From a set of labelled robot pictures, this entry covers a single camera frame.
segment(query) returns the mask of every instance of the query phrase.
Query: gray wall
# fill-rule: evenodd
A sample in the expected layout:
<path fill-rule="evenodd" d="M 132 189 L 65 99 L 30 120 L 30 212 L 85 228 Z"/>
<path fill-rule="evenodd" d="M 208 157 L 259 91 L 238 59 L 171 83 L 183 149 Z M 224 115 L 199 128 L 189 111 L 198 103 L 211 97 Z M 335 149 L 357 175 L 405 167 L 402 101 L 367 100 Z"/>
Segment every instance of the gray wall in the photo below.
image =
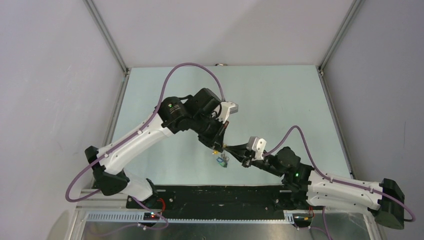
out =
<path fill-rule="evenodd" d="M 424 1 L 368 0 L 325 69 L 357 176 L 396 180 L 424 231 Z"/>
<path fill-rule="evenodd" d="M 0 1 L 0 239 L 64 238 L 122 79 L 82 0 Z"/>

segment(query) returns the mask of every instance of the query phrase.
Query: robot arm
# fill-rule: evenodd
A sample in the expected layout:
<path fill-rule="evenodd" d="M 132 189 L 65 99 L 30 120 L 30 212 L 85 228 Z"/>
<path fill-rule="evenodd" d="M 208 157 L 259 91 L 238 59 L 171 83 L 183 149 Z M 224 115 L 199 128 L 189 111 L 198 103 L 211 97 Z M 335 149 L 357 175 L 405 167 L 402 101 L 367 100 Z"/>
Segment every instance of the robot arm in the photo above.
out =
<path fill-rule="evenodd" d="M 199 141 L 206 147 L 222 152 L 227 119 L 237 111 L 237 104 L 221 102 L 207 88 L 195 96 L 165 98 L 157 115 L 143 130 L 145 122 L 107 146 L 99 149 L 90 146 L 85 150 L 89 163 L 101 158 L 92 167 L 97 186 L 105 196 L 124 193 L 140 201 L 156 201 L 153 183 L 125 173 L 124 167 L 153 144 L 189 129 L 198 134 Z"/>
<path fill-rule="evenodd" d="M 314 167 L 300 163 L 301 158 L 287 146 L 276 155 L 264 156 L 265 144 L 263 138 L 253 136 L 246 144 L 226 146 L 224 150 L 246 168 L 255 166 L 279 177 L 284 175 L 281 183 L 291 191 L 291 197 L 280 203 L 285 209 L 328 206 L 372 215 L 377 223 L 388 228 L 404 228 L 403 207 L 374 192 L 386 193 L 404 203 L 405 195 L 395 181 L 385 178 L 381 183 L 367 182 L 326 172 L 322 173 L 323 177 Z"/>

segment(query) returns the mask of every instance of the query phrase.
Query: white table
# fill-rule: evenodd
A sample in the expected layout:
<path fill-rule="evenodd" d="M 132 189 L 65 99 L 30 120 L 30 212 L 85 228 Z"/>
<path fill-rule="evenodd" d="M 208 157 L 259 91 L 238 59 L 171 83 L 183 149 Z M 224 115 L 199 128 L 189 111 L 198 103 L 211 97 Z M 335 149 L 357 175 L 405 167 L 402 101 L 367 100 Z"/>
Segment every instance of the white table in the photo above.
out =
<path fill-rule="evenodd" d="M 313 65 L 211 66 L 228 101 L 239 112 L 228 119 L 224 142 L 245 144 L 250 136 L 274 148 L 292 125 L 299 125 L 317 166 L 330 173 L 350 177 L 336 127 Z M 144 121 L 154 110 L 162 84 L 171 67 L 132 68 L 122 101 L 113 140 Z M 220 97 L 213 78 L 197 67 L 181 67 L 168 82 L 165 97 L 194 95 L 209 88 Z M 283 146 L 310 164 L 302 139 L 294 130 Z M 212 150 L 203 146 L 193 131 L 179 132 L 137 156 L 125 171 L 149 178 L 157 185 L 269 185 L 281 178 L 254 166 L 244 168 L 230 156 L 221 167 Z"/>

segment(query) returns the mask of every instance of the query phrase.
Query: perforated metal strip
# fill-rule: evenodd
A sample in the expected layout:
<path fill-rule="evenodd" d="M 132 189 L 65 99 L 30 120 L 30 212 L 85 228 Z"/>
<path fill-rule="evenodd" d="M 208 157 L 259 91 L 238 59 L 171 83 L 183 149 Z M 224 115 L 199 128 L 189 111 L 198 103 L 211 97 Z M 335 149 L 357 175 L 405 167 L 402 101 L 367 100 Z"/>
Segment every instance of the perforated metal strip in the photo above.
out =
<path fill-rule="evenodd" d="M 145 212 L 119 212 L 119 211 L 90 211 L 87 213 L 87 222 L 125 222 L 125 223 L 143 223 L 151 222 L 144 220 Z M 168 218 L 169 223 L 180 224 L 293 224 L 293 214 L 284 213 L 285 219 L 267 219 L 267 220 L 224 220 L 224 219 L 175 219 Z"/>

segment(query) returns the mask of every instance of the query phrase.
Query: wall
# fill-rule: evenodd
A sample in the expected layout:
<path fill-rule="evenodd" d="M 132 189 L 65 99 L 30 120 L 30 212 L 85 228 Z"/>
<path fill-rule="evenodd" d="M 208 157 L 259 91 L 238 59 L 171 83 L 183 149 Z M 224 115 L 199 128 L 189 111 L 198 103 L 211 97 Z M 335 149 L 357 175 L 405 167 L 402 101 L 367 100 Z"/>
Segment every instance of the wall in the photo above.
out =
<path fill-rule="evenodd" d="M 95 0 L 129 67 L 318 65 L 353 0 Z"/>
<path fill-rule="evenodd" d="M 0 239 L 63 239 L 123 75 L 83 1 L 3 0 L 0 79 Z"/>
<path fill-rule="evenodd" d="M 423 12 L 422 0 L 366 1 L 324 70 L 357 176 L 396 180 L 417 215 L 393 240 L 424 233 Z"/>

